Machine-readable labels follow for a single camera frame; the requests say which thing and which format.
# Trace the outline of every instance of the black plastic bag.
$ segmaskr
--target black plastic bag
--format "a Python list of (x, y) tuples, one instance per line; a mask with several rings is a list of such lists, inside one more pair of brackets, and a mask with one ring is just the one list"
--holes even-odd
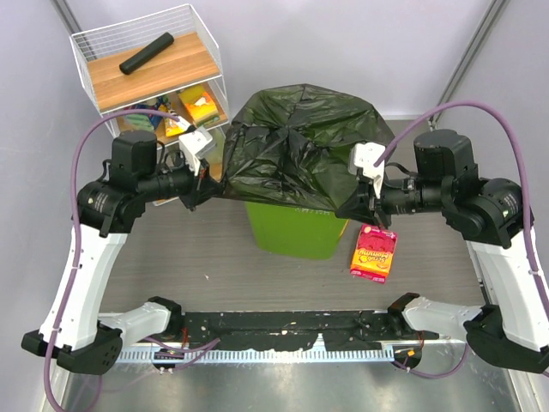
[(394, 135), (374, 106), (309, 84), (255, 93), (226, 134), (224, 197), (335, 211), (355, 191), (357, 142)]

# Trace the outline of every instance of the green box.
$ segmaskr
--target green box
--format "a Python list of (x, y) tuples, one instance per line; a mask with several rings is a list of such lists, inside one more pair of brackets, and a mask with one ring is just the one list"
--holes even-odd
[(281, 255), (330, 259), (347, 227), (347, 219), (321, 210), (246, 202), (257, 245)]

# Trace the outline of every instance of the wall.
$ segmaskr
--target wall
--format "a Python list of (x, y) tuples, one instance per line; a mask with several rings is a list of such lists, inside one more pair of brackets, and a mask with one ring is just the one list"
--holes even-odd
[[(454, 97), (454, 100), (482, 100), (496, 107), (519, 136), (533, 198), (538, 252), (546, 271), (549, 265), (549, 215), (545, 213), (549, 202), (548, 13), (548, 2), (510, 2)], [(469, 108), (453, 109), (443, 115), (441, 125), (471, 137), (482, 175), (517, 181), (510, 145), (501, 128), (486, 114)], [(534, 383), (549, 410), (549, 400), (542, 396), (549, 390), (547, 379), (536, 376)]]
[[(98, 117), (80, 86), (68, 34), (50, 2), (3, 2), (0, 14), (0, 262), (2, 410), (35, 411), (43, 360), (20, 348), (53, 302), (69, 252), (69, 169)], [(111, 139), (99, 130), (82, 154), (80, 181), (100, 174)]]
[[(69, 0), (83, 29), (180, 0)], [(435, 105), (490, 0), (194, 0), (220, 45), (232, 113), (257, 90), (309, 82), (384, 115)]]

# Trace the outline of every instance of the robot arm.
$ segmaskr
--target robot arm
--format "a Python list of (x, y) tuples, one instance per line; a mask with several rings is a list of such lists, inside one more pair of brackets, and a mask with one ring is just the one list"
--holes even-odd
[[(388, 227), (394, 214), (440, 211), (462, 234), (477, 277), (497, 301), (466, 307), (406, 294), (389, 312), (403, 328), (467, 341), (494, 366), (544, 372), (549, 321), (528, 264), (522, 213), (529, 212), (522, 210), (520, 187), (507, 179), (480, 179), (471, 142), (452, 130), (418, 136), (414, 151), (417, 173), (381, 183), (383, 169), (373, 166), (378, 150), (355, 148), (350, 171), (359, 175), (359, 188), (336, 215)], [(547, 290), (541, 271), (540, 278)]]
[[(55, 341), (59, 366), (73, 373), (107, 372), (122, 348), (146, 336), (174, 337), (181, 331), (181, 306), (155, 297), (143, 306), (116, 317), (98, 320), (100, 302), (118, 253), (145, 204), (180, 197), (194, 208), (219, 190), (202, 168), (201, 158), (213, 145), (205, 130), (182, 135), (184, 153), (178, 165), (157, 164), (156, 135), (134, 131), (112, 142), (108, 180), (85, 185), (78, 193), (81, 219), (81, 264)], [(45, 322), (27, 333), (21, 346), (40, 356), (50, 340), (58, 308), (75, 254), (75, 231), (59, 290)]]

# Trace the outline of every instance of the gray wooden tabletop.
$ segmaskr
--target gray wooden tabletop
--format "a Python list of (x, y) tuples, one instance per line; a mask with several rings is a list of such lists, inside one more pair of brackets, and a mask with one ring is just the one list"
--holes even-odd
[[(405, 123), (389, 125), (398, 132)], [(412, 141), (392, 160), (415, 169)], [(406, 292), (483, 302), (465, 243), (441, 215), (393, 217), (399, 240), (383, 285), (349, 275), (358, 228), (348, 226), (330, 260), (314, 261), (260, 250), (241, 202), (213, 199), (193, 213), (179, 201), (151, 205), (120, 252), (101, 311), (126, 312), (155, 295), (187, 311), (384, 309)]]

